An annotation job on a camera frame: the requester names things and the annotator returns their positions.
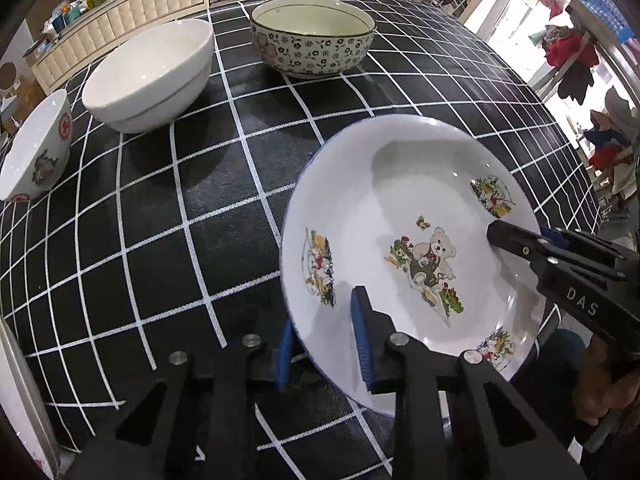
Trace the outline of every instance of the pink flower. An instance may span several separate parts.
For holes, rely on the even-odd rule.
[[[254,37],[254,46],[260,51],[260,59],[269,66],[276,64],[275,59],[278,57],[278,51],[273,43],[269,43],[266,34],[258,32]]]

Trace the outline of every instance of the silver bolt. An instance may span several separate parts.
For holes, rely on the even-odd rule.
[[[247,334],[242,338],[242,344],[247,348],[258,346],[261,342],[262,339],[260,339],[260,336],[257,334]]]
[[[462,357],[470,365],[477,365],[482,362],[482,354],[478,350],[466,350]]]
[[[187,362],[187,352],[183,352],[182,350],[177,350],[175,352],[172,352],[171,355],[169,355],[169,362],[172,365],[176,365],[176,366],[180,366],[185,364],[185,362]]]
[[[389,341],[396,346],[404,346],[409,342],[409,336],[404,332],[394,332],[389,336]]]

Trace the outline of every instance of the bowl rim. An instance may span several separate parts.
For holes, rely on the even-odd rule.
[[[110,53],[107,54],[107,56],[104,58],[104,60],[100,63],[100,65],[98,65],[98,67],[89,75],[89,77],[86,80],[86,83],[84,84],[84,86],[82,87],[82,104],[84,105],[85,108],[89,109],[90,107],[87,106],[84,102],[84,93],[86,92],[87,87],[89,87],[89,83],[92,80],[92,77],[94,77],[95,73],[100,74],[101,72],[98,72],[98,69],[100,68],[100,66],[103,65],[103,63],[105,61],[107,61],[107,59],[109,59],[111,56],[113,56],[117,51],[119,51],[119,49],[128,44],[129,41],[135,40],[136,38],[140,38],[142,37],[144,34],[150,33],[152,30],[156,30],[156,28],[158,27],[164,27],[165,25],[169,25],[169,26],[175,26],[175,23],[181,23],[181,22],[191,22],[191,23],[195,23],[195,22],[201,22],[203,25],[195,25],[195,27],[206,27],[208,25],[209,29],[208,29],[208,34],[206,36],[206,38],[204,38],[204,40],[196,47],[193,49],[193,51],[187,56],[185,57],[182,62],[180,64],[178,64],[177,66],[172,67],[171,69],[169,69],[167,72],[165,72],[164,74],[162,74],[161,76],[157,76],[153,79],[150,79],[149,81],[146,82],[146,84],[144,84],[143,86],[141,86],[140,88],[137,88],[133,91],[128,91],[126,93],[124,93],[123,95],[112,99],[108,102],[103,102],[100,105],[95,105],[95,106],[91,106],[91,110],[106,110],[107,108],[113,107],[114,105],[119,105],[123,102],[126,102],[128,100],[130,100],[132,97],[134,96],[139,96],[141,94],[143,94],[144,92],[146,92],[148,90],[148,88],[156,83],[158,80],[165,78],[165,77],[171,77],[173,74],[176,73],[176,71],[185,63],[188,62],[192,59],[194,59],[201,51],[202,49],[207,45],[207,43],[209,43],[210,41],[212,41],[213,38],[213,26],[206,20],[199,20],[197,18],[187,18],[185,20],[175,20],[174,22],[167,22],[167,23],[159,23],[158,25],[154,26],[154,27],[149,27],[147,30],[143,30],[142,32],[140,32],[139,34],[133,36],[132,38],[129,38],[129,40],[127,40],[125,43],[117,46],[116,48],[114,48]],[[129,119],[130,117],[124,117],[124,118],[120,118],[117,120],[126,120]]]
[[[68,101],[68,93],[66,92],[66,89],[60,88],[60,89],[56,90],[55,92],[49,94],[46,98],[44,98],[40,102],[40,104],[43,104],[46,101],[53,101],[53,99],[55,99],[56,96],[63,97],[62,103],[60,104],[60,107],[58,108],[58,112],[56,113],[56,119],[58,120],[62,116],[62,114],[64,113],[65,107],[68,108],[68,110],[69,110],[68,113],[70,113],[70,111],[71,111],[71,106],[70,106],[69,101]],[[29,119],[32,118],[33,116],[34,116],[33,112],[31,112],[29,117],[27,117],[24,120],[24,123],[22,124],[20,129],[23,129],[28,124]],[[40,139],[38,140],[38,142],[36,144],[27,143],[27,146],[34,146],[33,155],[31,155],[30,160],[25,165],[21,176],[19,178],[14,178],[10,188],[9,188],[9,186],[6,187],[6,190],[8,191],[6,200],[9,200],[15,194],[15,188],[21,183],[23,178],[26,175],[29,174],[29,168],[31,166],[33,166],[33,163],[36,160],[36,158],[38,157],[38,153],[42,149],[42,145],[45,142],[45,140],[47,140],[47,137],[49,136],[49,133],[50,133],[51,129],[54,126],[56,126],[57,124],[58,124],[57,122],[53,122],[49,126],[49,128],[46,130],[46,132],[43,133],[43,135],[40,137]],[[68,146],[68,147],[71,146],[71,136],[69,136],[69,138],[67,140],[61,140],[61,143],[62,144],[66,144],[66,146]],[[2,162],[2,168],[0,168],[0,176],[2,175],[2,170],[4,170],[4,167],[7,164],[7,160],[10,161],[11,152],[13,151],[14,148],[15,148],[15,146],[11,146],[11,149],[6,154],[6,157],[4,158],[4,161]],[[0,184],[0,196],[2,196],[3,187],[4,186],[2,184]]]
[[[335,5],[348,6],[353,9],[356,9],[358,12],[363,12],[368,18],[371,18],[371,20],[373,21],[373,27],[370,28],[367,32],[361,32],[360,34],[306,34],[304,32],[292,32],[290,30],[281,30],[279,28],[268,27],[267,25],[263,25],[262,23],[258,22],[254,18],[255,11],[260,9],[261,7],[268,6],[269,4],[273,5],[274,7],[279,7],[280,6],[279,4],[281,4],[284,1],[287,1],[287,0],[268,0],[263,4],[258,5],[257,7],[255,7],[254,10],[252,10],[251,15],[249,16],[249,21],[251,22],[252,25],[257,25],[258,27],[262,27],[267,30],[272,30],[273,32],[278,32],[279,34],[291,34],[294,36],[301,36],[303,38],[360,38],[363,36],[368,36],[369,34],[374,34],[375,31],[378,30],[378,24],[376,23],[376,20],[374,20],[371,16],[369,16],[364,10],[354,5],[348,4],[347,2],[343,2],[341,0],[318,0],[318,2],[314,2],[314,3],[319,3],[319,2],[327,3],[327,5],[320,5],[320,7],[326,7],[328,9],[331,9],[332,6],[335,6]],[[312,5],[312,3],[308,2],[308,0],[288,0],[288,1],[290,2],[298,1],[305,6]]]

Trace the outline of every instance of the red circular logo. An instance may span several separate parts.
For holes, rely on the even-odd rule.
[[[60,135],[60,139],[67,140],[69,135],[71,135],[71,119],[69,118],[69,114],[64,113],[62,117],[60,117],[60,124],[58,124],[58,134]]]
[[[26,193],[18,193],[17,195],[13,195],[9,200],[11,202],[28,202],[31,200],[31,197]]]

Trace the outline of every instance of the plate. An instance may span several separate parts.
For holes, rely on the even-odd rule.
[[[58,474],[60,451],[38,387],[6,322],[0,317],[0,404],[35,463]]]
[[[417,116],[348,126],[304,169],[280,251],[289,315],[317,368],[347,396],[393,415],[362,381],[351,289],[434,351],[477,348],[508,380],[538,333],[544,299],[529,264],[492,248],[503,218],[540,232],[510,172],[472,137]]]

